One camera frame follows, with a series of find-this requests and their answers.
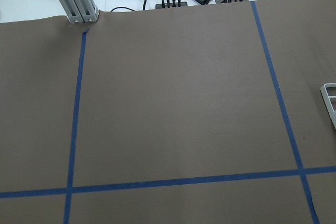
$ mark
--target tape grid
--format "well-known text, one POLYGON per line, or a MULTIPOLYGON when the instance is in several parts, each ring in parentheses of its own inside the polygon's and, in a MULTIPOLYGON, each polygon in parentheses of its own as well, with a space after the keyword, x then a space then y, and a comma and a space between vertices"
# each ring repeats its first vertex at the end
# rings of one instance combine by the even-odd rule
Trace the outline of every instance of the tape grid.
POLYGON ((80 90, 81 90, 81 85, 82 85, 84 55, 85 55, 85 46, 86 46, 86 34, 87 34, 88 30, 89 29, 86 29, 82 33, 82 43, 81 43, 81 47, 80 47, 80 55, 79 55, 79 63, 78 63, 75 104, 73 106, 74 107, 74 115, 72 117, 68 181, 67 181, 66 200, 65 200, 64 216, 63 216, 63 223, 64 224, 68 224, 69 219, 70 219, 72 188, 73 188, 73 184, 74 184, 73 171, 75 169, 76 138, 77 138, 77 128, 78 128, 80 90))
MULTIPOLYGON (((323 173, 336 173, 336 166, 306 168, 304 170, 305 170, 305 173, 309 175, 323 174, 323 173)), ((299 176, 299 170, 298 169, 275 170, 275 171, 260 172, 260 173, 242 173, 242 174, 229 174, 229 175, 195 177, 195 178, 178 178, 178 179, 155 180, 155 181, 121 183, 121 184, 81 186, 81 187, 73 187, 72 194, 92 193, 95 191, 112 191, 112 190, 148 188, 148 187, 192 185, 192 184, 202 184, 202 183, 228 182, 228 181, 250 180, 250 179, 261 179, 261 178, 278 178, 278 177, 289 177, 289 176, 299 176)), ((27 190, 27 191, 9 191, 9 192, 0 193, 0 199, 34 197, 34 196, 50 196, 50 195, 61 195, 61 194, 66 194, 66 193, 67 193, 67 188, 27 190)))
POLYGON ((264 49, 264 54, 265 54, 265 57, 266 57, 268 69, 269 69, 269 72, 270 72, 270 75, 271 75, 271 78, 272 78, 275 93, 277 95, 277 99, 278 99, 278 103, 279 103, 279 106, 280 106, 282 118, 284 120, 286 130, 287 130, 287 134, 288 134, 288 137, 289 137, 289 141, 290 141, 292 151, 293 151, 293 154, 294 154, 294 157, 295 157, 295 161, 296 161, 296 164, 298 166, 298 171, 299 171, 299 175, 300 175, 301 182, 302 182, 302 185, 303 185, 304 194, 306 195, 306 199, 307 199, 307 203, 308 203, 308 206, 309 206, 311 218, 313 219, 314 224, 318 224, 318 223, 320 223, 320 221, 319 221, 319 218, 316 214, 314 204, 313 204, 313 201, 312 201, 312 198, 311 198, 311 191, 310 191, 310 188, 309 188, 306 172, 305 172, 305 169, 303 167, 302 159, 301 159, 301 156, 300 156, 300 153, 299 153, 299 148, 298 148, 298 145, 297 145, 295 137, 294 137, 293 129, 292 129, 291 124, 290 124, 290 120, 289 120, 289 116, 288 116, 287 109, 286 109, 286 106, 285 106, 285 102, 284 102, 284 99, 283 99, 282 94, 281 94, 280 85, 279 85, 277 75, 276 75, 276 72, 275 72, 275 69, 274 69, 274 66, 273 66, 273 62, 272 62, 272 59, 271 59, 270 52, 268 50, 268 46, 267 46, 267 43, 266 43, 266 38, 265 38, 264 31, 262 29, 263 27, 261 25, 261 21, 260 21, 260 18, 259 18, 257 6, 256 6, 256 3, 254 1, 251 1, 251 5, 252 5, 252 9, 253 9, 254 18, 255 18, 255 21, 256 21, 256 24, 257 24, 261 44, 262 44, 263 49, 264 49))
POLYGON ((282 98, 280 86, 277 80, 277 76, 272 64, 271 56, 267 47, 264 31, 261 26, 259 14, 255 2, 251 2, 255 21, 257 24, 260 40, 264 49, 265 57, 268 63, 268 68, 272 77, 273 85, 277 95, 278 103, 281 109, 282 117, 286 126, 286 130, 289 136, 290 144, 293 154, 298 166, 298 169, 293 170, 276 170, 270 172, 258 172, 258 173, 243 173, 243 174, 230 174, 220 176, 207 176, 207 177, 195 177, 195 178, 181 178, 181 179, 168 179, 168 180, 156 180, 148 182, 135 182, 135 183, 121 183, 121 184, 108 184, 108 185, 95 185, 95 186, 82 186, 73 187, 73 172, 75 167, 75 153, 76 153, 76 138, 78 128, 78 115, 79 115, 79 102, 81 81, 83 73, 84 55, 86 47, 87 30, 82 33, 82 42, 80 49, 80 57, 78 64, 76 94, 74 102, 74 113, 72 118, 72 131, 71 131, 71 144, 70 144, 70 156, 69 156, 69 168, 68 168, 68 180, 66 188, 52 188, 52 189, 40 189, 40 190, 25 190, 25 191, 9 191, 0 193, 1 198, 20 198, 20 197, 36 197, 36 196, 51 196, 51 195, 66 195, 65 211, 64 211, 64 224, 69 223, 71 199, 72 194, 77 193, 90 193, 95 191, 111 191, 111 190, 124 190, 124 189, 136 189, 136 188, 148 188, 148 187, 165 187, 175 185, 190 185, 201 183, 214 183, 214 182, 228 182, 237 180, 250 180, 261 178, 276 178, 276 177, 288 177, 288 176, 300 176, 301 182, 306 195, 307 203, 310 209, 310 213, 313 219, 313 223, 319 223, 319 219, 316 215, 309 184, 307 181, 307 174, 323 174, 323 173, 336 173, 336 166, 328 167, 316 167, 316 168, 304 168, 300 153, 297 147, 297 143, 293 134, 292 127, 290 125, 288 113, 285 107, 284 100, 282 98))

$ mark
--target blue painter's tape line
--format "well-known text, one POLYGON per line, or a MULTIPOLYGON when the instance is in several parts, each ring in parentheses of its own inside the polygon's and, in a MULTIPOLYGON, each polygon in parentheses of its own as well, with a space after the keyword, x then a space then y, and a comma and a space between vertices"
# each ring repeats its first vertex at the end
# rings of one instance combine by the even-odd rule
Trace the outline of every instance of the blue painter's tape line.
POLYGON ((288 116, 288 113, 287 113, 287 110, 286 110, 285 102, 284 102, 284 99, 282 98, 280 85, 279 85, 279 82, 278 82, 278 79, 277 79, 277 75, 275 73, 275 69, 274 69, 274 66, 273 66, 273 63, 272 63, 271 55, 270 55, 269 50, 268 50, 265 34, 264 34, 263 29, 262 29, 263 27, 261 25, 261 21, 260 21, 260 18, 259 18, 256 3, 254 1, 251 1, 251 6, 252 6, 255 21, 256 21, 256 25, 257 25, 257 28, 258 28, 261 44, 262 44, 263 49, 264 49, 264 54, 265 54, 265 57, 266 57, 268 69, 269 69, 269 72, 270 72, 270 75, 271 75, 271 78, 272 78, 272 82, 273 82, 273 85, 274 85, 275 93, 277 95, 277 99, 278 99, 278 103, 279 103, 279 106, 280 106, 282 118, 283 118, 285 126, 286 126, 287 134, 288 134, 289 141, 290 141, 290 144, 291 144, 291 147, 292 147, 292 151, 293 151, 293 154, 294 154, 294 157, 295 157, 295 161, 296 161, 297 166, 299 168, 299 174, 300 174, 301 182, 302 182, 302 185, 303 185, 304 193, 306 195, 306 199, 307 199, 307 203, 308 203, 308 206, 309 206, 310 214, 311 214, 311 217, 313 219, 313 223, 318 224, 318 223, 320 223, 320 221, 318 219, 318 216, 316 214, 316 211, 315 211, 315 208, 314 208, 314 205, 313 205, 313 202, 312 202, 311 192, 310 192, 309 184, 308 184, 307 177, 306 177, 306 174, 305 174, 305 169, 303 167, 302 159, 301 159, 301 156, 300 156, 300 153, 299 153, 299 148, 298 148, 298 145, 296 143, 294 133, 293 133, 293 129, 292 129, 291 124, 290 124, 290 120, 289 120, 289 116, 288 116))
POLYGON ((91 193, 94 191, 112 191, 112 190, 148 188, 148 187, 191 185, 191 184, 228 182, 228 181, 237 181, 237 180, 259 179, 259 178, 298 176, 298 175, 299 175, 298 170, 279 170, 279 171, 272 171, 272 172, 243 173, 243 174, 231 174, 231 175, 210 176, 210 177, 168 179, 168 180, 156 180, 156 181, 149 181, 149 182, 110 184, 110 185, 100 185, 100 186, 82 186, 82 187, 74 187, 72 189, 72 193, 74 194, 91 193))
POLYGON ((306 168, 304 170, 306 174, 336 173, 336 166, 306 168))
POLYGON ((28 191, 9 191, 5 193, 0 193, 0 199, 59 195, 59 194, 65 194, 66 191, 67 191, 66 188, 28 190, 28 191))
POLYGON ((77 128, 78 128, 80 90, 81 90, 81 85, 82 85, 84 55, 85 55, 85 46, 86 46, 86 34, 87 34, 88 30, 89 29, 86 29, 82 33, 82 43, 81 43, 81 47, 80 47, 80 55, 79 55, 79 63, 78 63, 75 103, 74 103, 74 106, 73 106, 74 107, 74 115, 72 117, 68 181, 67 181, 67 191, 66 191, 66 200, 65 200, 65 207, 64 207, 64 217, 63 217, 63 223, 64 224, 69 223, 70 210, 71 210, 72 187, 73 187, 73 184, 74 184, 73 171, 75 169, 75 153, 76 153, 76 139, 77 139, 77 128))

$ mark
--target blue tape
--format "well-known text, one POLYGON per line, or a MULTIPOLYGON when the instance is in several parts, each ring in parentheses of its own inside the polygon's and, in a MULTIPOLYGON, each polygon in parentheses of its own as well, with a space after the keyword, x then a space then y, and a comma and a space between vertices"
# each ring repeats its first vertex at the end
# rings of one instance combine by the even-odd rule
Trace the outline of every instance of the blue tape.
POLYGON ((190 184, 202 184, 213 182, 228 182, 237 180, 249 180, 259 178, 275 178, 275 177, 287 177, 299 175, 298 170, 279 170, 272 172, 260 172, 260 173, 242 173, 231 174, 221 176, 209 176, 209 177, 195 177, 195 178, 180 178, 180 179, 168 179, 168 180, 156 180, 149 182, 135 182, 124 184, 110 184, 101 186, 82 186, 74 187, 73 193, 90 193, 93 191, 111 191, 111 190, 125 190, 147 187, 164 187, 164 186, 178 186, 178 185, 190 185, 190 184))
MULTIPOLYGON (((305 172, 306 174, 336 173, 336 166, 306 168, 305 172)), ((228 181, 237 181, 237 180, 260 179, 260 178, 288 177, 288 176, 299 176, 299 175, 300 175, 299 170, 294 169, 294 170, 276 170, 276 171, 260 172, 260 173, 242 173, 242 174, 230 174, 230 175, 208 176, 208 177, 155 180, 155 181, 148 181, 148 182, 134 182, 134 183, 98 185, 98 186, 82 186, 82 187, 73 187, 72 194, 91 193, 95 191, 111 191, 111 190, 147 188, 147 187, 164 187, 164 186, 191 185, 191 184, 202 184, 202 183, 213 183, 213 182, 228 182, 228 181)), ((34 196, 60 195, 60 194, 66 194, 66 193, 67 193, 67 188, 27 190, 27 191, 0 193, 0 198, 34 197, 34 196)))
POLYGON ((59 194, 65 194, 66 191, 67 191, 66 188, 27 190, 27 191, 9 191, 5 193, 0 193, 0 199, 59 195, 59 194))
POLYGON ((304 169, 306 174, 336 173, 336 166, 325 166, 304 169))
POLYGON ((65 207, 64 207, 64 217, 63 217, 63 223, 64 224, 69 223, 70 210, 71 210, 72 187, 73 187, 73 184, 74 184, 73 171, 75 169, 75 153, 76 153, 76 139, 77 139, 77 128, 78 128, 80 90, 81 90, 81 85, 82 85, 84 54, 85 54, 85 46, 86 46, 86 34, 87 34, 88 30, 89 29, 86 29, 82 33, 82 44, 81 44, 81 47, 80 47, 80 56, 79 56, 79 63, 78 63, 75 104, 73 106, 74 107, 74 115, 72 117, 68 182, 67 182, 66 200, 65 200, 65 207))
POLYGON ((272 78, 272 82, 273 82, 273 85, 274 85, 275 93, 277 95, 277 99, 278 99, 278 103, 279 103, 279 106, 280 106, 282 118, 284 120, 286 130, 287 130, 287 134, 288 134, 288 137, 289 137, 289 141, 290 141, 292 151, 293 151, 293 154, 294 154, 294 157, 295 157, 295 161, 296 161, 298 169, 299 169, 299 175, 300 175, 301 182, 302 182, 302 185, 303 185, 304 193, 306 195, 306 199, 307 199, 307 203, 308 203, 308 206, 309 206, 310 214, 311 214, 311 217, 313 219, 313 223, 318 224, 318 223, 320 223, 320 221, 319 221, 319 218, 316 214, 316 211, 315 211, 315 208, 314 208, 314 205, 313 205, 313 202, 312 202, 311 192, 310 192, 309 184, 308 184, 307 177, 306 177, 306 174, 305 174, 305 169, 303 167, 302 159, 301 159, 301 156, 300 156, 300 153, 299 153, 299 148, 298 148, 298 145, 296 143, 294 133, 293 133, 293 129, 292 129, 291 124, 290 124, 290 120, 289 120, 289 116, 288 116, 288 113, 287 113, 287 110, 286 110, 285 102, 284 102, 284 99, 282 98, 280 85, 279 85, 277 75, 275 73, 275 69, 274 69, 274 66, 273 66, 273 63, 272 63, 272 59, 271 59, 271 56, 270 56, 270 53, 269 53, 269 50, 268 50, 265 34, 264 34, 263 29, 262 29, 263 27, 261 25, 261 21, 260 21, 260 18, 259 18, 256 3, 254 1, 251 1, 251 6, 252 6, 252 9, 253 9, 254 18, 255 18, 255 21, 256 21, 256 24, 257 24, 261 44, 262 44, 263 49, 264 49, 264 54, 265 54, 265 57, 266 57, 268 69, 269 69, 269 72, 270 72, 270 75, 271 75, 271 78, 272 78))

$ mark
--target black power strip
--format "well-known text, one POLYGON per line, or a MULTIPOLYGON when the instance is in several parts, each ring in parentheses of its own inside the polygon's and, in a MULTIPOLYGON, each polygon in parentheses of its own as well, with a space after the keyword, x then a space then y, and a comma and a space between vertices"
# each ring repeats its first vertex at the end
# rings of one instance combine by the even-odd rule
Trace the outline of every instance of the black power strip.
MULTIPOLYGON (((188 6, 187 2, 181 2, 181 6, 188 6)), ((162 9, 162 4, 156 4, 155 9, 162 9)))
POLYGON ((223 2, 223 0, 215 0, 216 4, 221 4, 223 2))

